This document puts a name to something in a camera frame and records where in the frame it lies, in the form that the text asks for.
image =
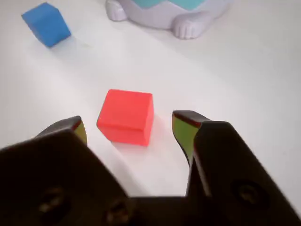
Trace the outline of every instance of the toy foot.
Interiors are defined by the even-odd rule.
[[[112,21],[123,21],[127,19],[127,15],[121,6],[121,4],[116,0],[107,0],[105,3],[105,8],[107,11],[108,18]]]
[[[210,25],[213,18],[209,13],[178,16],[173,23],[173,33],[179,39],[195,39]]]

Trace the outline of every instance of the teal part of toy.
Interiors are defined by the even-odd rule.
[[[142,8],[151,8],[166,0],[133,0],[133,1]],[[203,3],[206,0],[169,0],[169,1],[175,5],[178,5],[183,9],[194,10],[196,7],[198,7],[201,3]]]
[[[186,10],[194,10],[206,0],[169,0],[170,2],[182,7]]]
[[[133,0],[141,8],[151,8],[165,0]]]

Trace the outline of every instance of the toy block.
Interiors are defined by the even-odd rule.
[[[47,135],[49,133],[55,133],[64,129],[72,130],[81,139],[82,142],[87,144],[87,135],[85,131],[85,126],[80,116],[74,116],[68,119],[57,121],[51,126],[44,129],[42,132],[40,132],[37,135],[37,137]]]
[[[148,146],[153,121],[151,93],[110,89],[97,127],[111,142]]]
[[[71,35],[60,11],[43,3],[22,15],[36,38],[47,47],[52,47]]]

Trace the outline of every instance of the white toy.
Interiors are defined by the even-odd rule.
[[[231,0],[107,0],[113,21],[132,20],[138,24],[172,30],[180,39],[202,34],[219,17]]]

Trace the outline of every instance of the blue cube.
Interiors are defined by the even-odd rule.
[[[60,11],[46,2],[24,13],[22,18],[37,39],[47,47],[71,35]]]

